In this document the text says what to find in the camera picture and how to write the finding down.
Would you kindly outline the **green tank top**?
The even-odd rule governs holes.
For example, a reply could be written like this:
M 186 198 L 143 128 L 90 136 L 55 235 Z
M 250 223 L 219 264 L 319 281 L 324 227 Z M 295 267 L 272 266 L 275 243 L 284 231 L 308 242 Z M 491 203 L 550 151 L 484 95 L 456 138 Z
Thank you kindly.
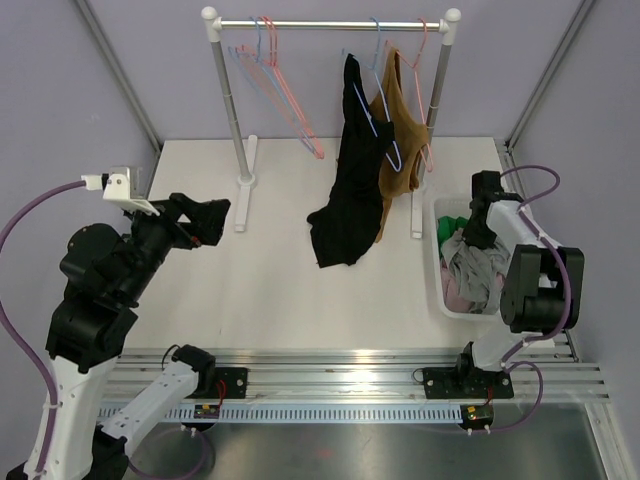
M 467 223 L 468 223 L 468 219 L 463 216 L 458 216 L 458 217 L 442 216 L 437 219 L 436 234 L 437 234 L 437 244 L 438 244 L 439 255 L 442 255 L 443 244 L 447 240 L 449 240 L 456 231 L 460 229 L 464 229 Z

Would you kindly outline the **grey tank top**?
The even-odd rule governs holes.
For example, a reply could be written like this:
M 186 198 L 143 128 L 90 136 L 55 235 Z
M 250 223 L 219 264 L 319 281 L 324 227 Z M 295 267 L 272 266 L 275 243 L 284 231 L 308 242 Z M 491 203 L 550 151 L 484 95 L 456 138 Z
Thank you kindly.
M 441 246 L 444 265 L 453 276 L 458 296 L 470 303 L 471 314 L 496 314 L 509 266 L 510 253 L 497 237 L 493 247 L 468 245 L 456 231 Z

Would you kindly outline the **pink tank top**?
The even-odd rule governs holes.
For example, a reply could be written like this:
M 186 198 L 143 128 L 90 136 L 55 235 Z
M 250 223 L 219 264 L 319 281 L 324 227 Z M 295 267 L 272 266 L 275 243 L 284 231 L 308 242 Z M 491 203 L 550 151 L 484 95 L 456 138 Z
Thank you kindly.
M 472 303 L 460 295 L 454 276 L 446 268 L 442 268 L 440 273 L 445 307 L 455 313 L 469 313 Z

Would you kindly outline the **light blue hanger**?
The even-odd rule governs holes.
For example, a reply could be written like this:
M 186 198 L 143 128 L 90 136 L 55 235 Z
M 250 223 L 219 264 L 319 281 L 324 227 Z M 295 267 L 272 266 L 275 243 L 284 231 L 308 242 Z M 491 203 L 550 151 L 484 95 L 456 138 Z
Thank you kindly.
M 278 101 L 281 99 L 280 89 L 272 76 L 271 67 L 264 62 L 262 56 L 262 27 L 257 18 L 251 17 L 250 21 L 258 36 L 256 47 L 252 48 L 250 45 L 242 44 L 228 47 L 227 50 L 230 58 L 254 91 L 268 102 L 275 112 L 278 112 Z

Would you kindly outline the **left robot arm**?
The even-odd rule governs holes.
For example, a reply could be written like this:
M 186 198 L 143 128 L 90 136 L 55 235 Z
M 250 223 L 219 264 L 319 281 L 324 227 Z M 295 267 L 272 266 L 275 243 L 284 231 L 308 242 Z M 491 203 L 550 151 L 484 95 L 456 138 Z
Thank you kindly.
M 107 224 L 78 230 L 60 270 L 67 285 L 46 341 L 49 367 L 40 430 L 30 458 L 10 479 L 120 479 L 141 441 L 190 395 L 215 388 L 215 358 L 192 345 L 178 348 L 161 375 L 112 420 L 98 419 L 107 377 L 137 320 L 139 299 L 169 252 L 215 246 L 231 203 L 196 202 L 182 193 L 153 202 L 157 214 L 129 214 L 131 231 Z

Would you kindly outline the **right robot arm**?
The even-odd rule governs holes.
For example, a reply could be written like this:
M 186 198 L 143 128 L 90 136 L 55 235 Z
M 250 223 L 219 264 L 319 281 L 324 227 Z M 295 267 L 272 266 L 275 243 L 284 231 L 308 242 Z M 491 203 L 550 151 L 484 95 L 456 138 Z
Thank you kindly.
M 577 323 L 584 254 L 552 239 L 531 218 L 530 200 L 503 187 L 504 176 L 473 174 L 466 224 L 433 241 L 443 310 L 498 321 L 453 366 L 423 368 L 429 400 L 512 398 L 517 355 Z

